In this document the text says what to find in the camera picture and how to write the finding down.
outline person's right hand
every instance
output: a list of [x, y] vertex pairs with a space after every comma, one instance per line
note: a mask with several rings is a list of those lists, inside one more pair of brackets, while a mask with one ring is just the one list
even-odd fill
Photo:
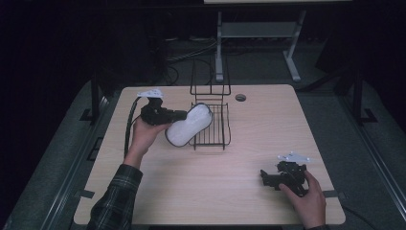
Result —
[[279, 187], [295, 207], [304, 228], [309, 229], [326, 224], [326, 198], [319, 181], [308, 171], [304, 171], [304, 175], [308, 183], [304, 197], [298, 197], [284, 184]]

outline metal shoe rack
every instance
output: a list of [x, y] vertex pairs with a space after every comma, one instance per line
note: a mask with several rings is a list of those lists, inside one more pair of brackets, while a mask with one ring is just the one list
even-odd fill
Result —
[[197, 147], [221, 146], [225, 150], [231, 142], [231, 130], [229, 123], [228, 104], [224, 103], [224, 97], [231, 95], [230, 76], [227, 71], [227, 78], [223, 82], [216, 82], [214, 77], [214, 69], [210, 66], [210, 79], [206, 83], [198, 85], [196, 79], [196, 59], [193, 60], [192, 77], [191, 77], [191, 94], [194, 95], [196, 104], [206, 104], [213, 113], [212, 123], [205, 129], [197, 133], [194, 138], [189, 141], [189, 144], [196, 150]]

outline background desk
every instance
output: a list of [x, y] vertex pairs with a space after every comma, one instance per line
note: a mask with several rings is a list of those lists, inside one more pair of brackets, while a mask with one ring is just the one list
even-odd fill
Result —
[[[92, 206], [104, 194], [123, 162], [126, 119], [137, 92], [120, 97], [87, 182], [93, 198], [82, 197], [75, 223], [86, 224]], [[189, 110], [194, 96], [188, 86], [161, 87], [163, 107]], [[245, 102], [237, 102], [244, 94]], [[224, 98], [229, 104], [231, 143], [218, 147], [172, 146], [161, 133], [144, 157], [144, 178], [137, 194], [134, 224], [295, 224], [300, 223], [281, 192], [262, 185], [259, 170], [277, 173], [278, 155], [290, 151], [312, 158], [307, 164], [324, 191], [333, 190], [305, 115], [289, 85], [236, 85]], [[135, 114], [147, 99], [141, 99]], [[345, 215], [337, 197], [327, 199], [327, 223]]]

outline floor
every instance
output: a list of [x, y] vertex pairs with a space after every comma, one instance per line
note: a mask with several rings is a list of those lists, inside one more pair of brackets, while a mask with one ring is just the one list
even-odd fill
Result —
[[[180, 57], [210, 44], [210, 40], [205, 42], [208, 43], [172, 41], [169, 56]], [[299, 89], [326, 75], [314, 67], [324, 47], [323, 42], [303, 41], [298, 45], [294, 60], [302, 77], [300, 82], [290, 78], [282, 57], [282, 50], [286, 49], [289, 40], [243, 42], [245, 44], [238, 45], [238, 48], [227, 48], [227, 72], [232, 85], [283, 83]], [[195, 56], [194, 61], [196, 76], [202, 82], [209, 80], [214, 68], [213, 52]], [[170, 62], [168, 73], [156, 85], [189, 85], [192, 63], [192, 58]], [[406, 135], [382, 105], [373, 88], [365, 82], [362, 105], [372, 111], [378, 122], [359, 126], [349, 113], [351, 93], [346, 96], [334, 93], [337, 81], [330, 80], [315, 90], [297, 94], [346, 211], [346, 222], [331, 226], [331, 229], [406, 229], [406, 218], [399, 212], [399, 204], [391, 192], [394, 182], [400, 191], [406, 191]], [[85, 228], [73, 222], [73, 215], [79, 203], [80, 191], [92, 169], [92, 158], [97, 156], [96, 148], [108, 127], [120, 92], [118, 88], [111, 95], [103, 97], [101, 116], [90, 126], [89, 121], [80, 120], [83, 111], [91, 107], [90, 82], [82, 87], [5, 229]], [[389, 168], [394, 179], [392, 183], [387, 183], [381, 165], [374, 160], [377, 156]], [[283, 227], [288, 230], [302, 228]], [[147, 229], [147, 226], [136, 226], [135, 229]], [[243, 229], [258, 227], [246, 226]]]

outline person's left hand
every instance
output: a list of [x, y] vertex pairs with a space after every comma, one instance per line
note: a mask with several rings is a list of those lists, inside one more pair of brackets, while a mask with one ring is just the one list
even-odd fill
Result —
[[140, 168], [141, 160], [153, 144], [158, 133], [169, 128], [171, 124], [151, 126], [143, 121], [141, 117], [135, 120], [132, 132], [132, 143], [128, 149], [128, 154], [124, 164]]

